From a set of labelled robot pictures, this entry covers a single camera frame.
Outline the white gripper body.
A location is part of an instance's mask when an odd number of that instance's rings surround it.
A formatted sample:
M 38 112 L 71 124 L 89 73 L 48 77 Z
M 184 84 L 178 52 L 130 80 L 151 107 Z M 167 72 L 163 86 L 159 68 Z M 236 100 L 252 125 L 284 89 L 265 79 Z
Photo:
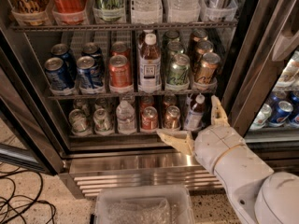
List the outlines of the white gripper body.
M 211 125 L 199 132 L 194 141 L 194 156 L 209 172 L 230 149 L 244 146 L 245 140 L 230 126 Z

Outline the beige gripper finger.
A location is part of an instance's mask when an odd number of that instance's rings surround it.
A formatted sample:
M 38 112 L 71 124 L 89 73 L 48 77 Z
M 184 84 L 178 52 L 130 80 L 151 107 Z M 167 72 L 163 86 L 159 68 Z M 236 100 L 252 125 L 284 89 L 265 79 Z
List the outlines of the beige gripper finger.
M 215 126 L 225 126 L 229 127 L 228 118 L 225 110 L 221 105 L 221 101 L 216 95 L 211 96 L 211 124 Z
M 156 133 L 161 140 L 184 155 L 191 156 L 194 149 L 192 134 L 188 131 L 168 131 L 158 129 Z

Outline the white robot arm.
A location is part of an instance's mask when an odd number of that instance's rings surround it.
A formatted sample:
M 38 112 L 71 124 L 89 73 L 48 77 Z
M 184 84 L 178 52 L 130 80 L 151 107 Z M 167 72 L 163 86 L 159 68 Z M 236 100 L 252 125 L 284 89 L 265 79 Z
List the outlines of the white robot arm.
M 274 171 L 230 126 L 219 98 L 211 102 L 211 125 L 195 138 L 159 129 L 161 140 L 217 177 L 242 224 L 299 224 L 299 176 Z

